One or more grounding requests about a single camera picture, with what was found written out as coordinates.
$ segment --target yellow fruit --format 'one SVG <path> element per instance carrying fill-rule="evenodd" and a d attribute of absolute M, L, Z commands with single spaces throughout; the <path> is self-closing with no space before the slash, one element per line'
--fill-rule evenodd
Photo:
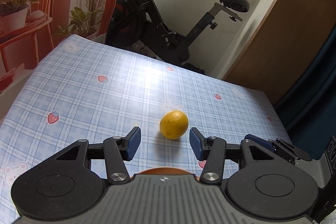
<path fill-rule="evenodd" d="M 188 125 L 187 115 L 182 111 L 173 110 L 162 117 L 160 131 L 167 139 L 176 140 L 186 132 Z"/>

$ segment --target black device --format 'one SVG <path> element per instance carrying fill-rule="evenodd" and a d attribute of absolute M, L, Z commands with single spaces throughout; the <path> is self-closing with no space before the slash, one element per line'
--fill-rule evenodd
<path fill-rule="evenodd" d="M 207 160 L 199 181 L 130 178 L 123 160 L 140 145 L 138 127 L 101 144 L 78 140 L 15 180 L 11 197 L 21 216 L 15 223 L 308 224 L 334 208 L 335 137 L 320 161 L 283 140 L 250 134 L 229 144 L 191 128 L 189 141 L 196 158 Z M 92 159 L 105 159 L 107 179 L 90 170 Z M 222 179 L 225 160 L 239 165 L 228 179 Z"/>
<path fill-rule="evenodd" d="M 221 10 L 228 13 L 233 21 L 242 21 L 231 10 L 245 13 L 250 8 L 247 0 L 219 1 L 222 4 L 215 3 L 185 37 L 164 24 L 154 0 L 117 0 L 105 44 L 126 48 L 140 40 L 163 61 L 181 66 L 189 58 L 188 47 L 196 37 L 208 25 L 211 29 L 216 28 L 217 23 L 213 20 Z"/>

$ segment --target dark teal curtain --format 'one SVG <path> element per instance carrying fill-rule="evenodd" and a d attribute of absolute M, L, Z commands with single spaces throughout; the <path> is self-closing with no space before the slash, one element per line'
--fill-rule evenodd
<path fill-rule="evenodd" d="M 319 159 L 336 135 L 336 27 L 274 108 L 293 144 Z"/>

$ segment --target white crosshair logo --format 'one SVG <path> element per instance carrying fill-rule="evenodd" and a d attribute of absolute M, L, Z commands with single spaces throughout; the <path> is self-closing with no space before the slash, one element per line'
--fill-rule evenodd
<path fill-rule="evenodd" d="M 167 177 L 162 177 L 162 178 L 160 178 L 160 180 L 163 181 L 163 182 L 166 182 L 166 181 L 169 180 L 169 178 L 167 178 Z"/>

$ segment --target checkered tablecloth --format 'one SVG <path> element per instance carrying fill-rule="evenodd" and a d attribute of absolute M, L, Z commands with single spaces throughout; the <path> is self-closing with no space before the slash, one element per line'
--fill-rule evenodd
<path fill-rule="evenodd" d="M 178 109 L 189 118 L 180 140 L 164 139 L 162 116 Z M 290 141 L 263 92 L 242 88 L 139 54 L 72 35 L 45 57 L 0 127 L 0 223 L 18 217 L 10 188 L 15 178 L 78 139 L 101 143 L 141 128 L 130 175 L 175 166 L 200 175 L 189 129 L 240 143 L 252 133 Z M 106 177 L 102 160 L 92 170 Z M 226 161 L 225 177 L 238 170 Z"/>

